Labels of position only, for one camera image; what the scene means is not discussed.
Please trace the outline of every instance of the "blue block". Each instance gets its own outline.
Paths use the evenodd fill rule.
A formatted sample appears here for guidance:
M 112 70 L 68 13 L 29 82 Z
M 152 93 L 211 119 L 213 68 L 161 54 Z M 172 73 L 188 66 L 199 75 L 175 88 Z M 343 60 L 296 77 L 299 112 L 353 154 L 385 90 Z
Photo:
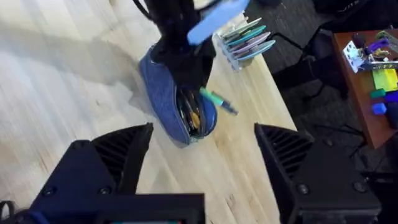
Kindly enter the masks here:
M 374 114 L 385 114 L 387 108 L 384 103 L 375 103 L 372 105 L 372 110 Z

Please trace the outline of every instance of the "black cable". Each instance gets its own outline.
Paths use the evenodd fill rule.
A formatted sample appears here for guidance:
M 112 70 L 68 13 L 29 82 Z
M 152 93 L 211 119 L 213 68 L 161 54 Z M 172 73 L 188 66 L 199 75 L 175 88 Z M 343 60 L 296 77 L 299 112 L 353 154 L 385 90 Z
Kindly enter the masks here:
M 139 2 L 139 0 L 132 0 L 132 1 L 136 4 L 137 8 L 141 11 L 141 13 L 143 13 L 143 15 L 147 19 L 149 19 L 150 21 L 153 21 L 152 16 L 150 16 L 149 12 L 147 12 L 145 10 L 144 6 L 142 6 L 142 4 L 141 4 L 141 2 Z
M 212 8 L 213 6 L 217 5 L 218 3 L 220 3 L 221 1 L 222 0 L 213 0 L 212 2 L 207 4 L 206 6 L 200 8 L 200 9 L 197 9 L 197 11 L 202 12 L 202 11 L 208 10 L 208 9 Z

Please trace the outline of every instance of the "stack of cards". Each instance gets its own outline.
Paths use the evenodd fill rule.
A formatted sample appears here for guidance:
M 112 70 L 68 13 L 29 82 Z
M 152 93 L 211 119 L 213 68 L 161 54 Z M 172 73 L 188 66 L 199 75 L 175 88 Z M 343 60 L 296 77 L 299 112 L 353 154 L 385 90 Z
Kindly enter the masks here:
M 275 44 L 274 40 L 266 41 L 271 32 L 264 31 L 266 26 L 259 26 L 261 18 L 249 23 L 245 23 L 246 19 L 227 31 L 215 34 L 218 45 L 234 70 L 249 65 L 254 56 L 265 52 Z

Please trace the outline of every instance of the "blue pencil case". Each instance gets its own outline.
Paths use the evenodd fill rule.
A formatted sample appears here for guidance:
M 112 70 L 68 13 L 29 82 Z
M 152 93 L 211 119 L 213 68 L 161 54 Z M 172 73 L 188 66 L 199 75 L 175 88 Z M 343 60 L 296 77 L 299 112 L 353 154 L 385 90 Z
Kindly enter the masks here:
M 209 135 L 217 123 L 215 105 L 207 98 L 198 95 L 197 103 L 201 127 L 195 134 L 190 134 L 177 108 L 177 86 L 169 69 L 150 59 L 146 53 L 139 62 L 139 68 L 147 89 L 150 103 L 167 134 L 173 139 L 190 144 Z

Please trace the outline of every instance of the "green block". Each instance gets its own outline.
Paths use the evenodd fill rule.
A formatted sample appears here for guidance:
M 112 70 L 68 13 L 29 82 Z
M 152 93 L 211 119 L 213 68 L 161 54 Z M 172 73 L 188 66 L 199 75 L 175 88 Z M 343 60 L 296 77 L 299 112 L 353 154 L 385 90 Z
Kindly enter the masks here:
M 374 90 L 371 92 L 371 98 L 375 99 L 375 98 L 379 98 L 379 97 L 384 97 L 386 95 L 386 91 L 384 91 L 384 89 L 380 89 L 380 90 Z

